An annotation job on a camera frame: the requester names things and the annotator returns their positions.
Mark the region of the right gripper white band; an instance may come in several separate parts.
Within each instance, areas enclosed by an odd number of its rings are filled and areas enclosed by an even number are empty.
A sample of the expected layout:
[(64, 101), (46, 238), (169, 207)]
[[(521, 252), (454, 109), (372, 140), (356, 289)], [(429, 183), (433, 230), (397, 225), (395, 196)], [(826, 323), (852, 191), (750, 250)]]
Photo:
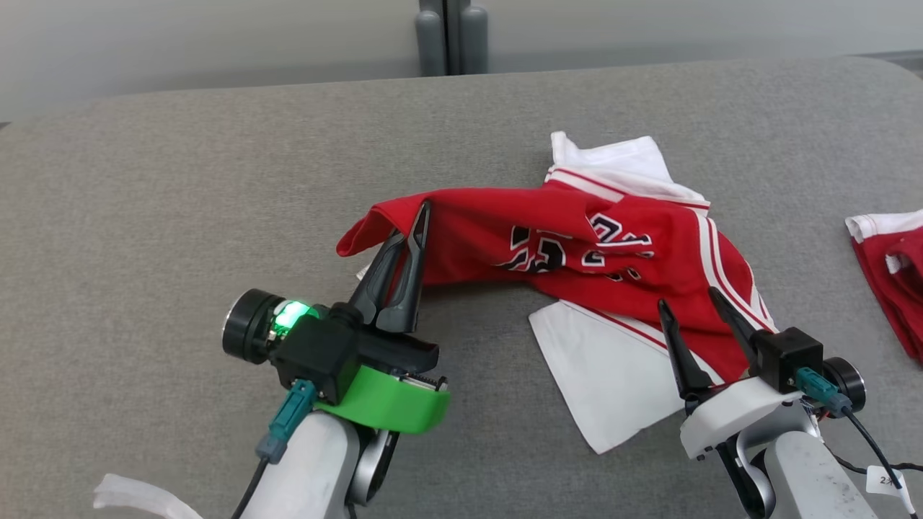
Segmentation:
[[(747, 361), (758, 361), (753, 345), (757, 329), (718, 287), (710, 287), (713, 308), (731, 329)], [(674, 381), (683, 401), (700, 404), (680, 427), (680, 441), (690, 459), (705, 456), (720, 443), (738, 440), (747, 451), (772, 443), (785, 433), (805, 433), (820, 440), (818, 416), (841, 413), (802, 391), (781, 394), (761, 378), (736, 381), (712, 397), (713, 381), (703, 371), (681, 336), (679, 322), (665, 299), (657, 303)]]

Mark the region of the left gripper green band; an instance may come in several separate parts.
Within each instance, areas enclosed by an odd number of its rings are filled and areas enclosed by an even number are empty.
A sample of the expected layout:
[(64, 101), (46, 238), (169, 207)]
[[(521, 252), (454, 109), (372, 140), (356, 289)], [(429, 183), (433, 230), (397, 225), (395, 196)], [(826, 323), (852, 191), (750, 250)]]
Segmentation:
[(270, 434), (293, 434), (316, 409), (393, 433), (419, 435), (441, 423), (449, 392), (428, 377), (438, 346), (406, 334), (418, 325), (430, 214), (425, 200), (408, 234), (392, 231), (349, 303), (326, 308), (260, 290), (235, 301), (222, 328), (224, 352), (270, 363), (288, 392)]

